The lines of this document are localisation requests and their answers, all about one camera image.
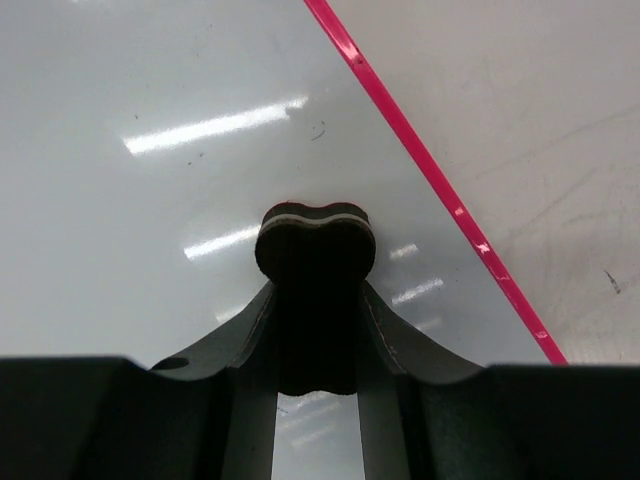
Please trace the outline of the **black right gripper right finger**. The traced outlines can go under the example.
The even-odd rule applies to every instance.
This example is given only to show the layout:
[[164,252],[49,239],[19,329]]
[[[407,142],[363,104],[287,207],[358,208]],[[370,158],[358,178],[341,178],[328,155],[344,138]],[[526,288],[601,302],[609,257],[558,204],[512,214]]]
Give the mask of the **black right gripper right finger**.
[[635,479],[634,366],[478,366],[359,296],[356,378],[369,479]]

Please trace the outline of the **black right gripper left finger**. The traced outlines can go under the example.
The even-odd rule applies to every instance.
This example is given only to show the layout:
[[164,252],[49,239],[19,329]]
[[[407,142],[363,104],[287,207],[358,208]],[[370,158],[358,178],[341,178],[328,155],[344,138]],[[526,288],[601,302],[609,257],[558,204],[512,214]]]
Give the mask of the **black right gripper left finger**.
[[119,357],[1,363],[5,479],[267,479],[274,289],[146,370]]

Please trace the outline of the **black whiteboard eraser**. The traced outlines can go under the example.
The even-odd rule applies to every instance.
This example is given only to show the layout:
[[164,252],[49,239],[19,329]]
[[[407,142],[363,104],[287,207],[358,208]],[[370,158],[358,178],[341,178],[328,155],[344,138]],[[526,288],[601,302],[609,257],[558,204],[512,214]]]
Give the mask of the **black whiteboard eraser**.
[[358,297],[376,256],[368,215],[346,202],[280,203],[264,215],[254,252],[275,288],[280,392],[355,393]]

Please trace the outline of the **pink framed whiteboard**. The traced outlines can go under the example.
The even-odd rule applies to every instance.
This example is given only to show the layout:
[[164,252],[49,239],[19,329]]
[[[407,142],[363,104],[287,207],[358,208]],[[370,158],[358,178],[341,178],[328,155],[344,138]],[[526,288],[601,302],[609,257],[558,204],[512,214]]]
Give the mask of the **pink framed whiteboard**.
[[564,364],[324,1],[1,5],[1,355],[148,367],[265,284],[280,202],[350,202],[370,284],[480,365]]

